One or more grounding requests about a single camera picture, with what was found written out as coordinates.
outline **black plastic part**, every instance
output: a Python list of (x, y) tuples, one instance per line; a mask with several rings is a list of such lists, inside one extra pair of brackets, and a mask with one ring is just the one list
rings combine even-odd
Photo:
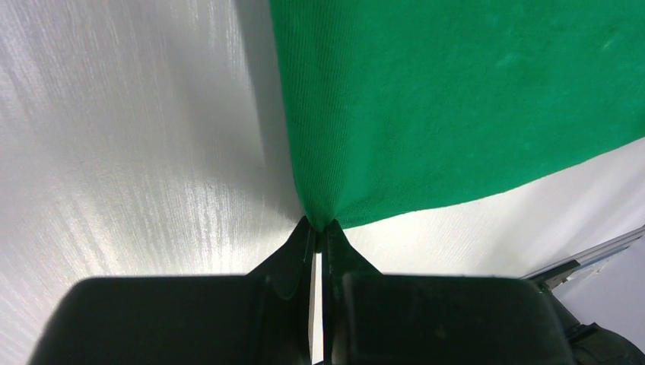
[(319, 238), (325, 364), (571, 364), (529, 282), (382, 275), (337, 222)]
[(30, 363), (311, 364), (312, 232), (303, 219), (247, 276), (82, 281)]
[(319, 235), (317, 247), (322, 251), (323, 356), (327, 364), (345, 363), (345, 346), (338, 345), (348, 337), (343, 276), (349, 272), (383, 275), (351, 247), (338, 221), (333, 221)]
[(645, 354), (626, 338), (593, 323), (570, 336), (579, 365), (645, 365)]

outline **textured white surface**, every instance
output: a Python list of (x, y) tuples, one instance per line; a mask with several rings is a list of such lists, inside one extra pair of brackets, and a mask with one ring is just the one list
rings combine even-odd
[(0, 28), (0, 363), (79, 279), (246, 272), (288, 237), (267, 3), (10, 0)]
[[(0, 363), (82, 278), (245, 272), (287, 238), (267, 1), (9, 0), (0, 29)], [(645, 224), (643, 156), (348, 236), (383, 271), (520, 275)]]

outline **gray surface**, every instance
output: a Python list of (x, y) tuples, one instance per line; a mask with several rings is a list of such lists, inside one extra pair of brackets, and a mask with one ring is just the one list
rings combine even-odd
[(645, 351), (645, 240), (594, 269), (557, 287), (556, 297), (581, 323), (597, 322)]
[(291, 232), (268, 3), (240, 8), (0, 4), (0, 363), (81, 278), (245, 272)]

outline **green cloth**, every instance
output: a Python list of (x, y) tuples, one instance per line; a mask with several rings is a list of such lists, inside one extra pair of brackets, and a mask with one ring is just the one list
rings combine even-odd
[(644, 0), (271, 7), (318, 229), (503, 192), (645, 135)]

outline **green fabric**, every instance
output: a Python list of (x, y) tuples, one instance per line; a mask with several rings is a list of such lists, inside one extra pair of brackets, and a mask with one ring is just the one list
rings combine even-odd
[(644, 0), (271, 6), (319, 229), (503, 192), (645, 135)]

